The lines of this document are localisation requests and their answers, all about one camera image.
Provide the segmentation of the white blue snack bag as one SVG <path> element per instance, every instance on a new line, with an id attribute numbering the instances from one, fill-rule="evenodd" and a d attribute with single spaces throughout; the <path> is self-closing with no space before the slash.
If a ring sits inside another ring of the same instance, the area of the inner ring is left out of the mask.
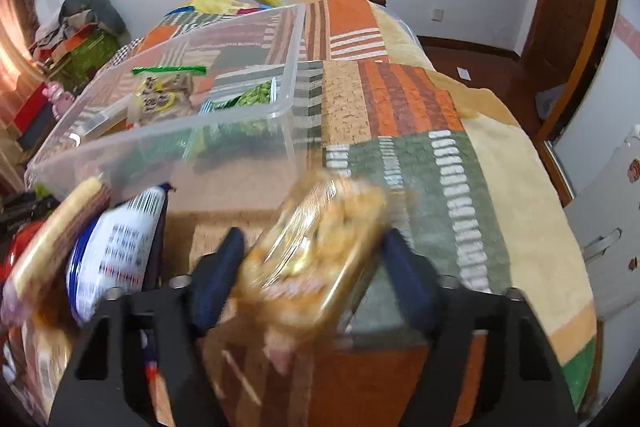
<path id="1" fill-rule="evenodd" d="M 102 212 L 82 230 L 66 267 L 65 286 L 75 321 L 93 316 L 105 291 L 149 291 L 160 283 L 171 185 L 147 188 Z"/>

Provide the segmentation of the long cracker roll pack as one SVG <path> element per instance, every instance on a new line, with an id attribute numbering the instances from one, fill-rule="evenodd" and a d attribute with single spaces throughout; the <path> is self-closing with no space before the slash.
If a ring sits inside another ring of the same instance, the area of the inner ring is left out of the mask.
<path id="1" fill-rule="evenodd" d="M 79 183 L 26 246 L 3 286 L 1 321 L 21 325 L 40 306 L 79 233 L 108 207 L 111 187 L 93 176 Z"/>

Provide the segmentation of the red snack packet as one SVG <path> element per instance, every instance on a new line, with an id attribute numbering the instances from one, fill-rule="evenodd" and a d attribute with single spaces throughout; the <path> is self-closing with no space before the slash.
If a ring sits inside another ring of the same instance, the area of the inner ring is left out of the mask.
<path id="1" fill-rule="evenodd" d="M 9 278 L 14 265 L 16 265 L 16 262 L 20 260 L 24 250 L 44 225 L 44 222 L 46 222 L 46 220 L 41 219 L 25 223 L 16 231 L 9 245 L 8 253 L 1 263 L 1 283 L 4 283 Z"/>

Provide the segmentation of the yellow puffed snack bag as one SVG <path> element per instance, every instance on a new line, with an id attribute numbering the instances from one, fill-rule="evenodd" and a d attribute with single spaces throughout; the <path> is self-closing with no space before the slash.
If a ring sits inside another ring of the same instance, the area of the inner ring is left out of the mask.
<path id="1" fill-rule="evenodd" d="M 268 348 L 313 343 L 359 303 L 390 208 L 388 188 L 330 170 L 292 185 L 236 279 L 238 307 L 254 317 Z"/>

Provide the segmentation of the clear plastic storage box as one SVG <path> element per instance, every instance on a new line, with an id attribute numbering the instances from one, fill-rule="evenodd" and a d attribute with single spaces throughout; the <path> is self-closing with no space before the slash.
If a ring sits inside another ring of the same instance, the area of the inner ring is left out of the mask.
<path id="1" fill-rule="evenodd" d="M 176 211 L 277 207 L 303 166 L 294 138 L 299 4 L 164 27 L 100 72 L 26 171 L 65 197 L 97 176 L 115 200 L 167 183 Z"/>

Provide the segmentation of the brown snack bag green clip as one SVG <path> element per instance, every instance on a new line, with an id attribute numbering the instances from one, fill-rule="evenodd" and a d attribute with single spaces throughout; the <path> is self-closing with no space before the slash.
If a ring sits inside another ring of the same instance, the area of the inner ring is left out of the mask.
<path id="1" fill-rule="evenodd" d="M 137 86 L 128 104 L 127 128 L 192 115 L 194 78 L 205 74 L 205 66 L 134 68 Z"/>

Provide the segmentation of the green snack packet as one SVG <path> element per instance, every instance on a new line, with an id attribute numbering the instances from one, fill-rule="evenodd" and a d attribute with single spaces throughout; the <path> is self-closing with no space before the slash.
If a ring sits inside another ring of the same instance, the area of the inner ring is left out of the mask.
<path id="1" fill-rule="evenodd" d="M 233 144 L 236 140 L 254 141 L 270 135 L 271 124 L 265 121 L 264 116 L 254 115 L 250 110 L 269 108 L 277 101 L 278 91 L 278 80 L 271 77 L 225 100 L 210 96 L 198 113 L 216 115 L 219 120 L 198 132 L 198 143 L 206 150 L 213 150 Z"/>

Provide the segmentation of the bread pack in plastic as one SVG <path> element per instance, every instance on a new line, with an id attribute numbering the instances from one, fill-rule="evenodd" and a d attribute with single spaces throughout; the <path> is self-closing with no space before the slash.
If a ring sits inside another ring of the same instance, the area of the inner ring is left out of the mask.
<path id="1" fill-rule="evenodd" d="M 73 339 L 64 329 L 33 321 L 17 329 L 17 344 L 12 347 L 16 366 L 13 390 L 39 425 L 49 420 L 72 351 Z"/>

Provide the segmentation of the patchwork striped bed blanket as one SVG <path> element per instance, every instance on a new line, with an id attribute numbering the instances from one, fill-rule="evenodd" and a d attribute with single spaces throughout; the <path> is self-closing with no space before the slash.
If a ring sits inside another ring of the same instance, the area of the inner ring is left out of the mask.
<path id="1" fill-rule="evenodd" d="M 381 184 L 392 196 L 386 232 L 398 230 L 439 275 L 486 294 L 521 291 L 558 358 L 578 421 L 596 314 L 576 239 L 528 136 L 491 92 L 435 72 L 398 23 L 369 0 L 299 5 L 305 15 L 294 141 L 303 166 L 293 184 L 321 169 Z M 169 14 L 98 75 L 157 44 L 164 27 L 194 29 L 231 17 Z M 27 209 L 3 233 L 2 261 L 22 225 L 47 220 L 68 196 L 25 180 Z M 173 210 L 171 187 L 157 288 L 190 274 L 233 227 L 244 235 L 246 255 L 291 187 L 272 209 L 216 211 Z M 382 261 L 384 235 L 359 303 L 334 331 L 294 350 L 266 346 L 254 317 L 238 307 L 235 280 L 216 326 L 198 340 L 225 426 L 403 426 L 428 344 L 400 311 Z M 27 320 L 14 326 L 1 321 L 3 425 L 52 426 L 37 424 L 17 398 L 12 347 L 17 329 L 33 321 L 64 329 L 74 350 L 93 316 L 80 325 L 70 312 L 65 277 L 71 253 Z M 148 380 L 155 426 L 178 426 L 154 361 Z"/>

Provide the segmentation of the red box on nightstand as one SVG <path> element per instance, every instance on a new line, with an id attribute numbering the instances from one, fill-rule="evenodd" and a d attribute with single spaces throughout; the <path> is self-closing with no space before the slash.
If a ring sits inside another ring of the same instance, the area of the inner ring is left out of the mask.
<path id="1" fill-rule="evenodd" d="M 52 105 L 46 95 L 46 85 L 41 83 L 13 118 L 10 130 L 18 145 L 29 150 L 50 131 L 52 124 Z"/>

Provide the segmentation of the pink plush toy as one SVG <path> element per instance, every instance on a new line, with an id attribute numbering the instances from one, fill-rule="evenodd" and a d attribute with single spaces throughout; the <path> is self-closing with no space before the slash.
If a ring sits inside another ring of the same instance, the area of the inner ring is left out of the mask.
<path id="1" fill-rule="evenodd" d="M 57 81 L 48 81 L 43 94 L 51 104 L 52 114 L 56 120 L 60 120 L 75 102 L 75 97 Z"/>

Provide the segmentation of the brown wooden door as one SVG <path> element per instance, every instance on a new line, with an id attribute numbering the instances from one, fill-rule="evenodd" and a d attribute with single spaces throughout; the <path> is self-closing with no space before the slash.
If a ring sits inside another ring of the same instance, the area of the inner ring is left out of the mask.
<path id="1" fill-rule="evenodd" d="M 534 86 L 560 87 L 534 142 L 556 139 L 586 94 L 608 32 L 612 0 L 537 0 L 522 59 Z"/>

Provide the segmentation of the clutter pile with green bag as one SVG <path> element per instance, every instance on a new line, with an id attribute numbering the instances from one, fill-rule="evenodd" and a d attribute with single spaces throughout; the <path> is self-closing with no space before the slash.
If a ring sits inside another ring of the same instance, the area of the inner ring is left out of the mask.
<path id="1" fill-rule="evenodd" d="M 38 28 L 29 52 L 50 81 L 78 95 L 129 41 L 111 0 L 64 0 L 50 23 Z"/>

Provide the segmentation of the orange striped curtain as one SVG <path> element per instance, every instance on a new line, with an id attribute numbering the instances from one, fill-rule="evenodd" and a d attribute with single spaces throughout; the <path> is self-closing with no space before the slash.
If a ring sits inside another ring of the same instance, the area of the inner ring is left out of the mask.
<path id="1" fill-rule="evenodd" d="M 44 81 L 29 47 L 38 28 L 35 0 L 1 0 L 1 126 L 9 127 Z"/>

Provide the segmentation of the wall power socket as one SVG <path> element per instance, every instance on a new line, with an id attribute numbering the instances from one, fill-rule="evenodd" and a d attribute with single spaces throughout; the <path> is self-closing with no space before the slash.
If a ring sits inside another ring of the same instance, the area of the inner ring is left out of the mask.
<path id="1" fill-rule="evenodd" d="M 441 22 L 444 19 L 444 11 L 442 9 L 434 9 L 432 13 L 432 20 L 434 22 Z"/>

